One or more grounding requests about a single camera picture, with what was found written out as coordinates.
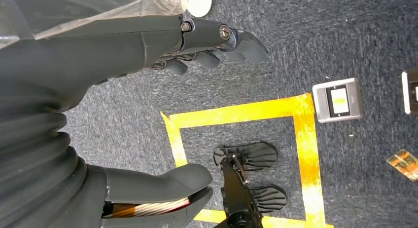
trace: small electronic device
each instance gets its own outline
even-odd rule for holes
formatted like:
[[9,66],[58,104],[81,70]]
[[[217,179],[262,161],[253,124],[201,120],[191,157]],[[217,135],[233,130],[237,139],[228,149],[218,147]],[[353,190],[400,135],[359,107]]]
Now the small electronic device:
[[363,117],[360,84],[356,78],[317,84],[312,92],[320,123]]
[[405,113],[418,115],[418,70],[406,70],[402,73]]

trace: robotic hand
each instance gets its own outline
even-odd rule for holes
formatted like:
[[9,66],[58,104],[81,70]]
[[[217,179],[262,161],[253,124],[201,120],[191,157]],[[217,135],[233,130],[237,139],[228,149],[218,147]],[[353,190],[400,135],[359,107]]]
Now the robotic hand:
[[[183,74],[182,61],[207,68],[222,51],[237,61],[259,62],[266,48],[253,35],[221,22],[179,15],[96,20],[48,38],[28,34],[15,2],[41,2],[63,10],[72,0],[0,0],[19,40],[0,45],[0,227],[185,227],[212,195],[212,177],[188,164],[162,176],[87,165],[69,146],[63,111],[78,105],[87,89],[142,69]],[[182,209],[156,216],[102,218],[105,202],[159,203],[189,197]]]

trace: clear plastic bag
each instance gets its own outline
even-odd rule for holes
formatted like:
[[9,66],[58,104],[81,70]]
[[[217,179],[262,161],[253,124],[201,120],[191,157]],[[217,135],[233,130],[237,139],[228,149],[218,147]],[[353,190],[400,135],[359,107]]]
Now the clear plastic bag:
[[19,33],[43,39],[96,20],[179,15],[186,4],[187,0],[0,0],[0,48],[19,40],[15,26],[26,29]]

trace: yellow tape square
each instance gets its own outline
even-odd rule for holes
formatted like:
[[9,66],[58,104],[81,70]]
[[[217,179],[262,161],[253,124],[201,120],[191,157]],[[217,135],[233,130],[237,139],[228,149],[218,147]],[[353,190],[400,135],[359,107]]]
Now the yellow tape square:
[[[172,114],[170,118],[161,112],[177,167],[187,164],[181,140],[181,128],[293,117],[306,221],[264,217],[265,228],[333,227],[325,223],[314,114],[314,104],[310,93],[270,101]],[[194,220],[220,223],[225,218],[224,211],[204,209]]]

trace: robotic finger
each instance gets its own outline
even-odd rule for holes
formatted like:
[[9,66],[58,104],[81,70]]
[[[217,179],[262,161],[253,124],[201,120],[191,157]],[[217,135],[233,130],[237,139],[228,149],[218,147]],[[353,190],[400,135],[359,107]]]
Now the robotic finger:
[[207,69],[218,66],[214,53],[225,52],[237,61],[259,63],[267,58],[266,47],[251,33],[228,27],[221,22],[182,18],[182,45],[178,52],[162,56],[151,68],[168,68],[175,74],[184,74],[187,66],[178,60],[197,61]]

